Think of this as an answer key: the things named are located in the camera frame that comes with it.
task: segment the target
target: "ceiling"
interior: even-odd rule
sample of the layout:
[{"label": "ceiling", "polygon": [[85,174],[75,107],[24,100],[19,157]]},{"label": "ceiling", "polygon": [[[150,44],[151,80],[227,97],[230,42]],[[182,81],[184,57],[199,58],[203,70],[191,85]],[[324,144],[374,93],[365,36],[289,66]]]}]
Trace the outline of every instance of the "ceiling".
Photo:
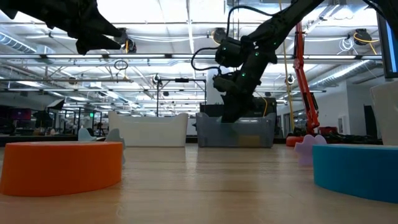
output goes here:
[{"label": "ceiling", "polygon": [[[128,34],[137,45],[137,54],[189,54],[202,47],[216,47],[217,44],[209,36],[215,28],[226,27],[228,10],[237,4],[247,4],[268,13],[279,11],[277,1],[269,4],[262,3],[261,0],[97,0],[98,9],[102,15],[112,22],[116,27],[125,27]],[[372,49],[369,45],[347,47],[349,41],[344,39],[348,34],[353,34],[355,29],[365,28],[374,39],[378,39],[376,13],[372,9],[366,9],[362,1],[348,1],[349,6],[342,7],[336,14],[329,17],[326,21],[311,25],[317,21],[320,13],[328,6],[324,2],[320,7],[307,15],[302,21],[304,29],[308,31],[305,43],[305,55],[371,55]],[[250,34],[256,27],[267,20],[269,17],[257,14],[252,11],[240,9],[232,16],[233,24],[231,29],[236,38]],[[0,12],[0,33],[4,33],[33,49],[47,46],[56,54],[77,54],[75,40],[68,38],[67,34],[55,28],[50,30],[42,21],[38,21],[23,13],[18,13],[14,20],[10,20]],[[287,55],[293,54],[294,30],[291,31],[285,41]],[[283,45],[276,50],[280,56],[283,55]],[[374,47],[379,50],[379,43]],[[21,54],[8,46],[0,45],[1,54]],[[123,54],[122,50],[97,50],[89,54]],[[204,54],[214,54],[214,52],[204,52]],[[69,84],[68,82],[46,82],[39,83],[41,87],[35,85],[24,85],[21,83],[11,83],[10,88],[41,88],[48,89],[100,89],[115,90],[113,93],[117,97],[109,94],[98,94],[97,91],[69,92],[53,91],[57,95],[78,96],[86,98],[85,101],[68,99],[70,102],[96,102],[96,103],[116,103],[113,108],[129,110],[126,106],[118,107],[117,103],[128,105],[139,105],[140,113],[148,112],[146,108],[151,108],[156,104],[154,96],[156,91],[144,92],[143,89],[150,90],[155,88],[152,78],[157,74],[160,78],[191,78],[205,80],[207,72],[194,72],[190,66],[189,59],[165,59],[165,58],[138,58],[125,60],[129,66],[125,70],[117,70],[114,67],[117,58],[112,60],[85,59],[85,58],[64,58],[55,60],[27,60],[27,59],[0,59],[4,69],[12,69],[12,72],[2,72],[3,78],[26,78],[59,80],[70,77],[77,79],[88,79],[88,82],[78,82]],[[285,86],[285,65],[284,61],[279,60],[277,65],[269,65],[262,76],[262,85],[257,89],[261,90],[282,90]],[[292,60],[287,61],[287,73],[294,75]],[[349,60],[306,60],[304,70],[307,79],[313,80],[322,76],[332,68],[339,65],[354,63]],[[213,59],[198,60],[197,67],[207,67],[214,65]],[[192,91],[169,91],[168,96],[160,94],[160,99],[164,101],[162,110],[164,115],[177,114],[186,111],[194,113],[199,102],[203,101],[205,94],[201,82],[175,83],[170,82],[163,90],[192,90]]]}]

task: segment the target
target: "orange object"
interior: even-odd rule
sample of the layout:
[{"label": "orange object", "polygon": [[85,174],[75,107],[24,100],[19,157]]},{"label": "orange object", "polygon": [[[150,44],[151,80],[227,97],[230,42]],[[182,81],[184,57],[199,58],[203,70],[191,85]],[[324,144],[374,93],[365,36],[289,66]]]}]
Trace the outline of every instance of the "orange object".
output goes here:
[{"label": "orange object", "polygon": [[295,147],[296,143],[301,143],[304,141],[304,136],[289,136],[286,138],[286,146]]},{"label": "orange object", "polygon": [[121,181],[121,142],[19,142],[6,145],[0,193],[75,194]]}]

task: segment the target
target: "table surface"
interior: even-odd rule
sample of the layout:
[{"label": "table surface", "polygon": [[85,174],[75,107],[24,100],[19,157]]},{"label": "table surface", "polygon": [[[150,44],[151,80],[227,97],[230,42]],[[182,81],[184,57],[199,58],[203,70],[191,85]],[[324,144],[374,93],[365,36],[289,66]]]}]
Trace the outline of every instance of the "table surface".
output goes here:
[{"label": "table surface", "polygon": [[[0,161],[4,150],[0,149]],[[293,150],[127,148],[123,181],[47,198],[0,195],[1,223],[396,223],[398,205],[317,187]]]}]

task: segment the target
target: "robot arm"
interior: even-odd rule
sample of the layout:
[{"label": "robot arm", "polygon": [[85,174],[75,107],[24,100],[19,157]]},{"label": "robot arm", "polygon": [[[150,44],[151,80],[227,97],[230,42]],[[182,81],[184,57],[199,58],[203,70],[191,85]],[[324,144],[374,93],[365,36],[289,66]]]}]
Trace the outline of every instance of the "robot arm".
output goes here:
[{"label": "robot arm", "polygon": [[[371,7],[381,13],[398,36],[398,2],[395,0],[368,1]],[[277,63],[275,50],[289,32],[323,0],[293,0],[284,10],[272,15],[253,33],[241,37],[241,41],[226,37],[216,52],[216,62],[225,67],[239,67],[232,76],[214,77],[214,86],[223,96],[224,114],[221,122],[233,123],[252,106],[253,92],[268,63]]]}]

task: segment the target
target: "translucent bin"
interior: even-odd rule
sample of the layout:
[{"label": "translucent bin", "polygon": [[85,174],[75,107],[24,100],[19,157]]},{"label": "translucent bin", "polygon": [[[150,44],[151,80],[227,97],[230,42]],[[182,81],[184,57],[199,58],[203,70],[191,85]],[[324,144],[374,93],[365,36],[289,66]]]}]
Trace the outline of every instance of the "translucent bin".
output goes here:
[{"label": "translucent bin", "polygon": [[262,118],[241,118],[235,123],[221,123],[197,113],[199,147],[265,147],[274,143],[276,114]]}]

